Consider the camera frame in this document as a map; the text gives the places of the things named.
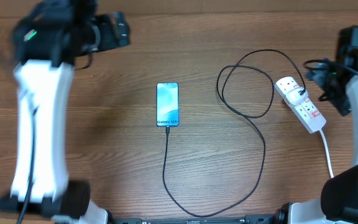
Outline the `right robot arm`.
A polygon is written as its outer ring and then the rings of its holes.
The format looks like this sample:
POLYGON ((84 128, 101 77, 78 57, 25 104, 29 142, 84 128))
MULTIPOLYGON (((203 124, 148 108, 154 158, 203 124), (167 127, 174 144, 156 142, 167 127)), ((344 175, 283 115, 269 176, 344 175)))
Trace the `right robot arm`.
POLYGON ((339 31, 333 61, 306 61, 307 79, 323 91, 319 101, 330 102, 342 116, 352 115, 354 151, 350 169, 330 178, 320 197, 288 203, 264 223, 358 223, 358 26, 339 31))

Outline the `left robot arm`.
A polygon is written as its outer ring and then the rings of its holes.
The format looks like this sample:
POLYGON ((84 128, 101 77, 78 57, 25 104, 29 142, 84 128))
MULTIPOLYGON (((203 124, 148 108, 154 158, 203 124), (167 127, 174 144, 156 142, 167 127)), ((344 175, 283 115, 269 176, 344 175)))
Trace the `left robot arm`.
POLYGON ((12 31, 17 87, 17 162, 0 211, 55 223, 112 223, 90 198, 90 183, 71 180, 66 164, 67 103, 77 57, 128 46, 121 11, 97 14, 97 1, 42 1, 12 31))

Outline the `Galaxy S24+ smartphone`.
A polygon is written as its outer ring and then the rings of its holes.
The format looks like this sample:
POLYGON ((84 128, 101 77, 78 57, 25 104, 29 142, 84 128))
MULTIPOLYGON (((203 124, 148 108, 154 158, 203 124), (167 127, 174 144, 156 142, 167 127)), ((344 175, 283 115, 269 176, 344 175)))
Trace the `Galaxy S24+ smartphone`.
POLYGON ((157 84, 156 123, 159 127, 171 127, 180 124, 177 82, 157 84))

